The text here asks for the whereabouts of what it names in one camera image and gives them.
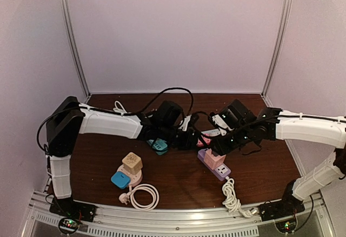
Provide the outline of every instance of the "pink plug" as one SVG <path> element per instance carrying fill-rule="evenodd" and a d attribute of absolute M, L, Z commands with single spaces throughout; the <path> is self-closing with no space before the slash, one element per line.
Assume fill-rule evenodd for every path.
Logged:
<path fill-rule="evenodd" d="M 225 161 L 225 158 L 226 158 L 226 155 L 214 156 L 213 153 L 211 152 L 211 149 L 208 149 L 205 152 L 204 162 L 205 162 L 205 164 L 208 165 L 209 168 L 211 168 L 211 170 L 214 170 L 223 164 L 223 162 Z"/>
<path fill-rule="evenodd" d="M 203 137 L 203 136 L 202 136 L 202 138 L 203 138 L 203 140 L 205 141 L 205 143 L 206 143 L 207 145 L 210 144 L 211 139 L 206 138 L 206 137 Z M 201 140 L 198 140 L 198 142 L 197 142 L 197 147 L 203 147 L 203 146 L 204 146 L 204 144 L 201 142 Z"/>

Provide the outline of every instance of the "white plug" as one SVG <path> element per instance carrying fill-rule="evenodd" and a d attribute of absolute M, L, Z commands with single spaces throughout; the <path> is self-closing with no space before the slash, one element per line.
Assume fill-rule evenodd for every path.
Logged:
<path fill-rule="evenodd" d="M 130 202 L 130 197 L 127 193 L 122 193 L 120 196 L 119 196 L 119 201 L 125 205 L 128 204 L 128 202 Z"/>

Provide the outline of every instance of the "metal frame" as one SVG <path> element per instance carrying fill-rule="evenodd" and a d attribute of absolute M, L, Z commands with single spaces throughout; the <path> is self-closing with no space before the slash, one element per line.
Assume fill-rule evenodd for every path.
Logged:
<path fill-rule="evenodd" d="M 277 65 L 277 62 L 278 62 L 278 58 L 279 58 L 280 51 L 281 51 L 281 48 L 282 48 L 284 34 L 286 32 L 287 23 L 288 23 L 290 11 L 291 11 L 291 5 L 292 5 L 292 0 L 284 0 L 283 1 L 281 20 L 280 20 L 280 25 L 279 25 L 279 30 L 278 30 L 278 33 L 277 33 L 277 37 L 276 37 L 274 52 L 272 54 L 268 75 L 267 75 L 267 78 L 265 80 L 264 88 L 263 88 L 263 91 L 262 91 L 262 96 L 263 97 L 267 96 L 268 89 L 269 89 L 269 86 L 271 84 L 271 81 L 272 81 L 272 78 L 273 78 L 273 75 L 274 75 L 274 71 L 275 71 L 275 68 L 276 68 L 276 65 Z"/>
<path fill-rule="evenodd" d="M 49 204 L 45 201 L 45 196 L 45 193 L 34 192 L 25 216 L 26 221 L 21 231 L 22 237 L 31 236 L 36 221 L 56 226 L 57 221 L 61 218 L 61 216 L 49 212 Z M 323 235 L 334 237 L 334 230 L 321 194 L 316 193 L 312 197 Z M 250 208 L 257 205 L 259 204 L 243 207 Z M 310 212 L 311 201 L 308 199 L 304 205 L 306 209 L 300 214 Z M 91 236 L 251 237 L 258 236 L 258 226 L 274 222 L 273 220 L 262 222 L 258 214 L 253 218 L 244 218 L 239 213 L 229 214 L 225 208 L 156 209 L 151 212 L 142 212 L 133 208 L 96 206 L 94 221 L 83 222 L 81 233 Z"/>
<path fill-rule="evenodd" d="M 72 22 L 71 22 L 71 17 L 70 17 L 70 10 L 69 10 L 69 5 L 68 5 L 68 0 L 60 0 L 61 1 L 61 7 L 63 10 L 63 16 L 65 20 L 65 27 L 66 27 L 66 32 L 69 40 L 69 45 L 72 53 L 72 57 L 74 60 L 74 64 L 76 67 L 77 75 L 79 82 L 81 83 L 81 87 L 83 90 L 83 93 L 86 98 L 90 96 L 90 91 L 87 85 L 87 81 L 85 79 L 85 75 L 83 72 L 81 60 L 79 58 L 78 50 L 77 50 L 77 45 L 76 45 L 76 39 L 75 35 L 72 29 Z"/>

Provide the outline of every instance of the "purple power strip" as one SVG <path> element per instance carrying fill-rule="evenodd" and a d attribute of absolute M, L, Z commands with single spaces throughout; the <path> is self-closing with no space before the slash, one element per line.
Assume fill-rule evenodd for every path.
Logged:
<path fill-rule="evenodd" d="M 231 170 L 229 167 L 223 163 L 219 167 L 217 167 L 215 170 L 212 170 L 205 162 L 204 162 L 204 157 L 205 157 L 205 152 L 207 149 L 202 149 L 198 151 L 198 159 L 220 180 L 223 181 L 229 174 L 231 174 Z"/>

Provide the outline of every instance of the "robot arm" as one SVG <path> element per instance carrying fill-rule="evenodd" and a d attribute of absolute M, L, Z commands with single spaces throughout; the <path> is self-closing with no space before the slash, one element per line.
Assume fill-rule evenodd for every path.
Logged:
<path fill-rule="evenodd" d="M 195 148 L 201 138 L 201 133 L 194 127 L 198 117 L 192 114 L 178 128 L 174 124 L 181 114 L 181 107 L 171 101 L 164 101 L 150 114 L 116 114 L 81 104 L 75 97 L 67 98 L 46 124 L 48 169 L 56 197 L 55 207 L 59 208 L 55 212 L 65 215 L 81 211 L 83 220 L 88 220 L 85 215 L 92 214 L 95 209 L 90 208 L 90 205 L 86 208 L 72 198 L 69 162 L 79 133 L 111 134 L 138 140 L 161 138 L 172 147 Z M 211 148 L 219 155 L 225 155 L 250 142 L 260 145 L 263 139 L 299 139 L 336 148 L 313 171 L 290 182 L 282 200 L 276 205 L 261 205 L 261 216 L 265 215 L 262 220 L 275 219 L 271 214 L 277 210 L 281 211 L 280 216 L 283 211 L 292 214 L 308 196 L 346 175 L 344 117 L 307 116 L 275 108 L 265 108 L 255 117 L 240 101 L 235 100 L 219 114 L 212 113 L 210 122 L 220 131 L 217 136 L 210 137 Z"/>
<path fill-rule="evenodd" d="M 230 128 L 229 137 L 224 134 L 223 138 L 214 141 L 214 149 L 220 154 L 227 154 L 252 141 L 259 145 L 262 139 L 297 139 L 335 147 L 334 152 L 311 172 L 288 183 L 281 201 L 261 205 L 262 220 L 291 215 L 297 207 L 301 207 L 303 200 L 346 175 L 345 117 L 311 116 L 266 108 L 255 118 L 237 101 L 215 116 L 222 118 Z"/>

